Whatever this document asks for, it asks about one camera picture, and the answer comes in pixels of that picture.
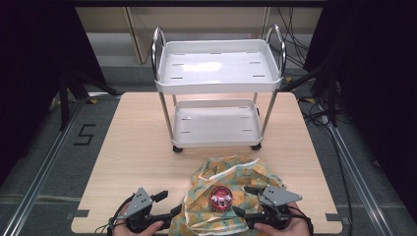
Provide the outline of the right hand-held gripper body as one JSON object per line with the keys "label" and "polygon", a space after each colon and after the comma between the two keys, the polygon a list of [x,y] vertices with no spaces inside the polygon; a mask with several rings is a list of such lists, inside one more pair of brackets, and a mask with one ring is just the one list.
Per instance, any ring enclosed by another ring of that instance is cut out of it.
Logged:
{"label": "right hand-held gripper body", "polygon": [[263,208],[259,223],[267,224],[275,229],[285,229],[292,218],[288,204],[302,199],[303,197],[299,194],[271,185],[266,186],[258,192],[258,200]]}

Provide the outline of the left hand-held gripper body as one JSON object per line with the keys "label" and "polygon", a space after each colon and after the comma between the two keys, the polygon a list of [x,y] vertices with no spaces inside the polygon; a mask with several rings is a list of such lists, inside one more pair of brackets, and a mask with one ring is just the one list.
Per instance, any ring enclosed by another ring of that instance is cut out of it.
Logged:
{"label": "left hand-held gripper body", "polygon": [[125,212],[127,227],[132,232],[143,232],[153,223],[150,211],[154,200],[155,196],[149,195],[142,187],[133,196]]}

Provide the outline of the round red metal tin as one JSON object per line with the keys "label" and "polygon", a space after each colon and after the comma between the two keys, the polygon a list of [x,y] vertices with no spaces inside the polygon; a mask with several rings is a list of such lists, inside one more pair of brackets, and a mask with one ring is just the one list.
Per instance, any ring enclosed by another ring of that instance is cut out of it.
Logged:
{"label": "round red metal tin", "polygon": [[232,206],[232,192],[224,186],[217,186],[210,192],[208,201],[213,211],[227,211]]}

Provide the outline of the white two-tier cart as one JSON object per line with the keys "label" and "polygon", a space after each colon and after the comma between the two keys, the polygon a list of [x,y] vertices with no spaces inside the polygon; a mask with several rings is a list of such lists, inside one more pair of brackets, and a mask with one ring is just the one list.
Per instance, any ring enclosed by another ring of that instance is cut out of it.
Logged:
{"label": "white two-tier cart", "polygon": [[286,66],[279,26],[263,39],[166,41],[151,64],[172,149],[262,147]]}

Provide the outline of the person's left hand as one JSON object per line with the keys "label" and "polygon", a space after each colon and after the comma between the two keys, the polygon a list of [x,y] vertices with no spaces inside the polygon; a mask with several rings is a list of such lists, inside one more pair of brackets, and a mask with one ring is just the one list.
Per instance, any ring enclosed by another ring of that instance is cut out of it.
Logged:
{"label": "person's left hand", "polygon": [[116,226],[113,229],[113,236],[153,236],[162,225],[162,221],[155,222],[140,233],[132,232],[126,225]]}

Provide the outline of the person's right hand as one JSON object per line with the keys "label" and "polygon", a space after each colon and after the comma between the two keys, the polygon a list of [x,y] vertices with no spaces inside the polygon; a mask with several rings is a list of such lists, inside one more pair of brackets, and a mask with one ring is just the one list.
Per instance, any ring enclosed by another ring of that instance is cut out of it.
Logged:
{"label": "person's right hand", "polygon": [[310,236],[309,226],[296,203],[288,204],[289,210],[295,215],[290,224],[283,230],[277,230],[270,225],[256,223],[254,227],[268,236]]}

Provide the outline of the yellow green patterned cloth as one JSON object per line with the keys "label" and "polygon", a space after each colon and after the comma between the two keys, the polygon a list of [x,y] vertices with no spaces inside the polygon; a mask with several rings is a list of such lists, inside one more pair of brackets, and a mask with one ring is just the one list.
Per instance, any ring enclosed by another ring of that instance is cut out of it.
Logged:
{"label": "yellow green patterned cloth", "polygon": [[191,177],[191,187],[185,194],[181,212],[170,224],[168,236],[266,236],[250,229],[233,209],[217,210],[209,202],[216,187],[231,191],[231,204],[248,213],[262,210],[258,198],[246,193],[245,186],[265,188],[267,185],[285,188],[282,180],[259,158],[233,155],[211,157]]}

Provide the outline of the black metal stand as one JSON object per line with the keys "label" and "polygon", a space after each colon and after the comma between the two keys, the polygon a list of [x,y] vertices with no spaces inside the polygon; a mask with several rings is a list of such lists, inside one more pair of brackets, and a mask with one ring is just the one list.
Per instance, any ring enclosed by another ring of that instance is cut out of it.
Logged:
{"label": "black metal stand", "polygon": [[86,99],[89,95],[85,89],[85,84],[91,84],[111,95],[122,95],[121,91],[111,88],[106,82],[100,82],[79,70],[67,70],[62,73],[58,79],[61,104],[61,131],[67,127],[70,121],[68,90],[73,94],[76,100]]}
{"label": "black metal stand", "polygon": [[326,111],[326,115],[328,116],[328,121],[332,124],[332,126],[337,126],[335,108],[336,83],[334,73],[334,63],[336,61],[337,59],[334,56],[328,55],[320,66],[318,66],[311,72],[308,72],[306,75],[302,76],[296,82],[279,89],[279,91],[281,92],[291,91],[307,83],[311,79],[316,79],[312,87],[313,95],[322,96],[325,92],[328,93],[328,110]]}

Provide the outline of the dark curtain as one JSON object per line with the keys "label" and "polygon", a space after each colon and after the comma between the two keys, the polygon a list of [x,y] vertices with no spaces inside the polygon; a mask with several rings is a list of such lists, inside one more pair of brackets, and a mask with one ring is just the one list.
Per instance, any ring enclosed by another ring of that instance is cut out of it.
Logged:
{"label": "dark curtain", "polygon": [[0,0],[0,186],[60,87],[100,84],[100,70],[76,8],[48,0]]}
{"label": "dark curtain", "polygon": [[345,107],[417,222],[417,0],[326,0],[305,69],[332,48]]}

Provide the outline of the beige wooden cabinet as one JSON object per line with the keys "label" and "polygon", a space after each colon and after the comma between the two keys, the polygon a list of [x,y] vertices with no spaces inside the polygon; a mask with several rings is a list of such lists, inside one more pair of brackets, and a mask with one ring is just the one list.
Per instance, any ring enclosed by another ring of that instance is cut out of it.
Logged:
{"label": "beige wooden cabinet", "polygon": [[152,34],[170,40],[261,38],[273,24],[303,43],[322,10],[303,7],[78,7],[76,12],[99,64],[137,66],[148,60]]}

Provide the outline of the aluminium floor rail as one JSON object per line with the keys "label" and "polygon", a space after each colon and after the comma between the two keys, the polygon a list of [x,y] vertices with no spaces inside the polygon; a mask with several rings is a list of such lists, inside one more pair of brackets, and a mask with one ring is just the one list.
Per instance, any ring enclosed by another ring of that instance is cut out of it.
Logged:
{"label": "aluminium floor rail", "polygon": [[24,156],[0,186],[0,236],[75,236],[72,219],[96,160],[101,129],[115,101],[72,100],[60,124],[46,115]]}
{"label": "aluminium floor rail", "polygon": [[338,129],[335,128],[330,122],[328,111],[326,115],[323,116],[322,120],[326,123],[330,136],[335,141],[336,149],[340,154],[341,162],[343,163],[344,168],[348,173],[358,197],[360,198],[364,209],[368,213],[377,234],[379,236],[393,236],[393,231],[387,222],[387,218],[383,213],[382,208],[377,203],[376,198],[366,183],[343,137]]}

